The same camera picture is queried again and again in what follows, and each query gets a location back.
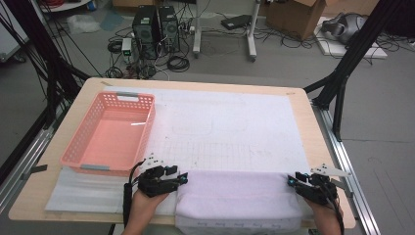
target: black cable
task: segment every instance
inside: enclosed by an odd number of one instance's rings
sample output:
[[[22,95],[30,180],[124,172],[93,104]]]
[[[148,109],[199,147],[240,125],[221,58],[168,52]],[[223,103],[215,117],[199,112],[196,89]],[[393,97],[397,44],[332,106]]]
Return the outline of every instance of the black cable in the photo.
[[[154,65],[147,64],[137,68],[137,73],[144,79],[150,79],[156,74],[157,70]]]
[[[9,13],[7,13],[6,7],[3,5],[3,1],[0,1],[0,4],[1,4],[1,6],[2,6],[2,8],[3,8],[4,12],[6,13],[7,19],[9,20],[10,27],[12,28],[12,30],[15,30],[15,29],[13,28],[12,20],[11,20],[11,19],[10,19],[10,17],[9,17]]]
[[[186,39],[185,39],[185,38],[183,38],[183,37],[182,37],[181,39],[182,39],[182,42],[184,42],[184,44],[186,44],[187,51],[186,51],[186,53],[184,53],[184,52],[182,51],[183,47],[181,47],[180,52],[183,54],[183,56],[184,56],[185,58],[187,58],[187,55],[189,54],[189,51],[190,51],[190,46],[189,46],[189,43],[187,43],[187,41],[186,41]]]
[[[187,3],[185,3],[185,4],[184,4],[182,15],[180,15],[180,18],[179,18],[179,21],[180,21],[180,22],[181,22],[181,20],[183,19],[183,15],[184,15],[184,13],[186,12],[186,4],[187,4]]]
[[[226,35],[240,35],[240,36],[243,36],[247,32],[247,29],[244,28],[244,30],[241,31],[241,32],[232,32],[232,31],[229,32],[229,31],[225,31],[225,30],[221,30],[221,29],[217,29],[217,28],[207,28],[205,30],[202,30],[202,32],[204,32],[204,33],[206,33],[206,32],[219,32],[219,33],[226,34]]]
[[[224,17],[226,20],[227,20],[227,19],[229,19],[229,18],[228,18],[228,17],[226,17],[226,16],[225,16],[225,14],[223,14],[223,13],[216,13],[216,14],[221,15],[221,16],[222,16],[222,17]]]
[[[110,67],[105,71],[105,76],[108,78],[123,78],[124,74],[122,70],[116,67],[119,57],[121,56],[122,41],[112,41],[108,45],[108,50],[110,51]],[[113,54],[118,54],[116,60],[114,61]]]
[[[52,14],[52,12],[51,12],[51,10],[50,10],[50,8],[49,7],[46,7],[45,8],[46,9],[46,11],[47,11],[47,13],[50,15],[50,16],[52,16],[53,14]],[[56,28],[57,28],[57,30],[58,30],[58,32],[59,32],[59,34],[60,34],[60,32],[61,31],[63,31],[64,33],[65,33],[65,35],[70,39],[70,41],[73,43],[73,45],[76,47],[76,49],[82,54],[82,56],[85,58],[85,60],[89,63],[89,65],[94,69],[94,71],[99,75],[99,76],[101,76],[101,74],[98,72],[98,70],[95,68],[95,66],[92,64],[92,62],[89,60],[89,58],[85,55],[85,53],[83,53],[83,51],[79,48],[79,46],[76,44],[76,42],[73,40],[73,38],[70,36],[70,34],[65,30],[65,28],[61,25],[61,23],[60,22],[58,22],[58,21],[56,21],[54,18],[51,18],[52,19],[52,21],[54,22],[54,24],[55,24],[55,26],[56,26]]]
[[[24,39],[15,31],[13,24],[10,20],[9,14],[6,11],[5,6],[3,5],[3,3],[1,4],[3,10],[5,11],[7,18],[9,19],[9,21],[7,22],[6,19],[3,17],[3,15],[0,14],[0,20],[3,19],[2,25],[9,31],[9,33],[15,38],[15,40],[18,42],[18,44],[24,49],[24,51],[26,52],[26,54],[28,56],[31,56],[32,59],[34,61],[36,61],[39,66],[41,66],[44,70],[46,70],[46,67],[43,64],[43,61],[40,59],[40,57],[38,55],[36,55],[30,48],[25,47],[25,42]]]
[[[132,176],[134,175],[135,169],[142,165],[143,162],[140,162],[136,164],[130,172],[130,175],[128,177],[128,182],[124,184],[124,192],[123,192],[123,202],[122,202],[122,217],[124,222],[124,227],[128,223],[129,214],[131,211],[131,205],[132,205]]]
[[[192,10],[190,9],[189,3],[187,4],[187,9],[189,9],[190,15],[192,16],[192,19],[194,18]]]
[[[202,16],[202,14],[204,13],[204,11],[208,8],[208,5],[210,4],[210,0],[208,0],[207,5],[205,6],[205,8],[202,10],[201,14],[197,16],[197,18],[200,18]]]
[[[3,16],[0,17],[0,23],[6,28],[6,30],[9,31],[9,33],[15,38],[15,40],[18,42],[18,44],[21,46],[21,48],[23,48],[26,51],[27,57],[30,59],[30,61],[32,62],[34,69],[36,70],[37,73],[37,78],[39,80],[40,83],[40,87],[42,89],[43,95],[45,96],[45,98],[47,99],[47,94],[45,91],[45,88],[43,86],[43,83],[41,82],[41,78],[43,78],[44,80],[46,80],[46,75],[44,73],[45,70],[42,70],[37,64],[35,59],[32,57],[31,53],[29,53],[29,49],[28,47],[24,44],[22,38],[14,31],[14,29],[12,27],[10,27],[6,22],[4,22],[4,18]]]
[[[259,33],[254,34],[255,39],[263,39],[262,42],[264,42],[271,35],[276,35],[276,36],[278,36],[278,37],[281,38],[280,39],[281,45],[283,45],[285,47],[288,47],[288,48],[294,48],[295,49],[295,48],[302,47],[302,48],[305,48],[305,49],[311,49],[313,44],[316,44],[318,42],[320,42],[320,43],[326,43],[327,44],[328,51],[329,51],[329,55],[332,58],[334,58],[334,59],[341,59],[342,58],[342,57],[333,55],[333,53],[332,53],[332,51],[330,49],[330,44],[329,44],[328,41],[337,41],[337,40],[334,40],[334,39],[329,39],[329,38],[325,38],[325,37],[311,36],[311,37],[308,37],[305,40],[299,40],[299,39],[297,39],[297,38],[299,38],[299,34],[297,32],[294,32],[294,31],[286,31],[286,30],[278,31],[278,30],[275,30],[275,29],[272,29],[272,28],[268,28],[268,29],[256,29],[256,31],[259,31]],[[289,41],[291,41],[291,42],[297,42],[298,44],[296,44],[294,46],[293,45],[289,45],[287,43]],[[370,65],[373,65],[372,60],[377,59],[377,58],[374,58],[374,54],[375,53],[372,53],[369,58],[363,58],[363,60],[367,61]]]
[[[189,60],[186,59],[185,57],[172,56],[167,61],[167,68],[170,71],[183,72],[183,71],[188,70],[189,67],[190,67]]]
[[[323,185],[323,188],[324,188],[324,190],[322,190],[322,192],[325,195],[325,197],[333,204],[334,211],[335,211],[335,214],[336,214],[336,218],[337,218],[338,223],[340,225],[341,234],[344,235],[345,234],[345,224],[343,222],[343,217],[342,217],[342,214],[340,213],[339,206],[338,206],[336,200],[333,198],[333,196],[329,193],[330,190],[327,188],[327,185],[326,184],[322,184],[322,185]]]
[[[184,5],[184,7],[182,7],[178,12],[176,12],[175,14],[174,14],[174,17],[176,17],[177,18],[177,15],[180,13],[180,12],[182,12],[182,11],[184,11],[185,10],[185,8],[186,8],[186,4]]]
[[[80,86],[74,79],[74,76],[79,77],[84,75],[84,73],[81,74],[78,72],[79,70],[71,69],[72,66],[63,58],[65,56],[63,49],[61,48],[61,54],[42,21],[38,19],[37,13],[30,1],[4,0],[4,3],[10,12],[13,13],[16,21],[22,27],[22,30],[30,39],[38,54],[31,52],[21,37],[10,28],[9,32],[11,35],[26,51],[38,74],[39,81],[42,78],[48,83],[47,89],[44,91],[48,102],[45,126],[48,126],[56,118],[56,102],[61,102],[63,99],[72,100],[76,97]]]
[[[46,9],[50,12],[50,6],[49,5],[46,5]],[[56,36],[54,34],[52,35],[52,38],[55,39],[56,44],[58,45],[59,49],[61,50],[61,54],[64,56],[65,60],[66,61],[69,61],[69,63],[72,65],[72,61],[70,59],[67,46],[66,46],[66,44],[64,42],[64,39],[61,36],[61,30],[58,28],[57,21],[53,18],[53,15],[50,15],[50,18],[52,19],[53,23],[55,24],[55,28],[57,29],[57,32],[59,34],[59,37],[61,38],[61,41],[62,41],[62,45],[65,48],[65,52],[67,53],[67,55],[65,55],[63,49],[61,48],[61,44],[59,43],[58,39],[56,38]],[[51,30],[51,32],[52,32],[52,28],[49,26],[49,23],[46,23],[46,24],[49,27],[49,30]]]

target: folded towel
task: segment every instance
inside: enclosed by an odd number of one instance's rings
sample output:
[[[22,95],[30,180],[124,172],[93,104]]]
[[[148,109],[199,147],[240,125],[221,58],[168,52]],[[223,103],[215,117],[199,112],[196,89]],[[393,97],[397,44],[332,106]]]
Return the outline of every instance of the folded towel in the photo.
[[[188,170],[176,226],[296,230],[302,211],[287,173]]]

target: black pole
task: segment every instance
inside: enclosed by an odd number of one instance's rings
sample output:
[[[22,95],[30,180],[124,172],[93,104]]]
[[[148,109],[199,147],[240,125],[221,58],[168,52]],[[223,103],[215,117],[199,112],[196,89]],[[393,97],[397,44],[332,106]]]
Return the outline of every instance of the black pole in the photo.
[[[62,59],[59,50],[56,48],[55,43],[49,36],[33,8],[32,4],[35,3],[32,3],[29,0],[3,0],[2,2],[6,4],[41,57],[41,59],[33,57],[33,54],[27,49],[26,45],[13,29],[13,26],[7,22],[7,19],[0,19],[0,24],[3,25],[16,39],[19,45],[24,48],[38,75],[48,82],[46,94],[48,104],[13,153],[3,165],[1,165],[0,185],[7,179],[9,173],[19,162],[39,130],[42,127],[47,128],[55,120],[56,108],[58,105],[64,99],[73,100],[76,97],[80,91],[80,86],[73,76],[78,76],[82,80],[90,77]]]
[[[323,87],[320,94],[313,99],[313,104],[322,110],[328,110],[330,103],[336,97],[333,132],[338,141],[342,141],[340,131],[347,80],[403,1],[405,0],[380,0],[357,36],[351,41],[350,47],[336,69],[329,76],[304,88],[305,92],[309,93]]]

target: metal frame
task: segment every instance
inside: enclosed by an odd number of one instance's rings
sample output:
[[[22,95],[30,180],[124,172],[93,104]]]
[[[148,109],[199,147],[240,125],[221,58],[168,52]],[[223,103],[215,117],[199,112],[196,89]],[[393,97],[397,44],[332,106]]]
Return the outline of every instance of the metal frame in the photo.
[[[336,97],[332,129],[338,141],[342,141],[340,131],[347,80],[403,1],[380,0],[363,28],[359,30],[351,41],[350,47],[335,70],[330,75],[304,88],[305,92],[309,93],[323,87],[318,97],[312,100],[313,104],[322,110],[328,110],[330,103]]]
[[[357,176],[354,172],[353,166],[351,165],[350,159],[346,152],[345,145],[343,142],[338,141],[335,133],[332,131],[333,119],[329,111],[318,110],[317,115],[321,118],[324,123],[324,126],[321,126],[320,129],[326,130],[329,141],[331,143],[331,148],[335,154],[335,164],[343,171],[350,172],[351,176],[345,177],[345,184],[347,189],[352,193],[352,198],[355,210],[358,213],[358,216],[361,221],[362,228],[367,235],[380,235],[378,224],[375,221],[375,217],[372,214],[372,211],[369,208],[369,205],[366,201],[366,198],[363,194],[362,188],[360,187]]]
[[[196,1],[196,26],[195,26],[195,40],[193,42],[193,54],[196,59],[199,58],[199,54],[201,53],[201,42],[202,42],[202,27],[201,27],[201,9],[200,0]],[[248,41],[248,47],[250,52],[250,59],[252,62],[255,62],[256,60],[256,48],[255,48],[255,42],[254,42],[254,30],[256,25],[256,19],[259,12],[259,6],[260,6],[260,0],[255,0],[254,2],[254,10],[252,14],[251,19],[251,25],[250,28],[247,30],[247,41]]]
[[[58,108],[56,116],[63,117],[64,115],[64,110]],[[44,117],[41,115],[39,118],[43,119],[42,123],[44,124]],[[58,128],[59,122],[60,119],[56,119],[48,128],[41,128],[38,130],[33,141],[31,141],[29,146],[25,149],[24,154],[10,171],[8,177],[0,185],[0,213],[3,212],[9,202],[13,199],[13,196],[18,192],[21,185],[23,185],[35,171],[33,167],[37,164],[42,157],[43,152],[48,147],[55,130]]]

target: electronic device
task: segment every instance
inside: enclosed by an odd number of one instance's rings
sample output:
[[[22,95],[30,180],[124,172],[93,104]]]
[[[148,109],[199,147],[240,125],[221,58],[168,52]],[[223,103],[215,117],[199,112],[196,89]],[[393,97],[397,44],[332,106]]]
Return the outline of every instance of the electronic device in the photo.
[[[179,52],[179,24],[173,6],[159,7],[159,16],[164,52]]]
[[[157,45],[161,41],[159,18],[154,5],[138,6],[132,23],[140,58],[154,60],[158,57]]]
[[[153,198],[157,195],[174,192],[182,184],[186,184],[187,173],[178,175],[176,178],[162,180],[164,175],[177,172],[177,165],[163,167],[161,165],[149,168],[137,178],[137,187],[144,194]]]
[[[122,39],[121,52],[126,64],[131,65],[135,62],[135,51],[133,49],[132,38]]]
[[[239,17],[222,20],[220,23],[228,30],[232,30],[238,27],[248,26],[251,23],[251,16],[242,15]]]
[[[365,22],[366,20],[358,14],[339,13],[335,18],[324,21],[321,31],[330,32],[341,43],[348,45]]]

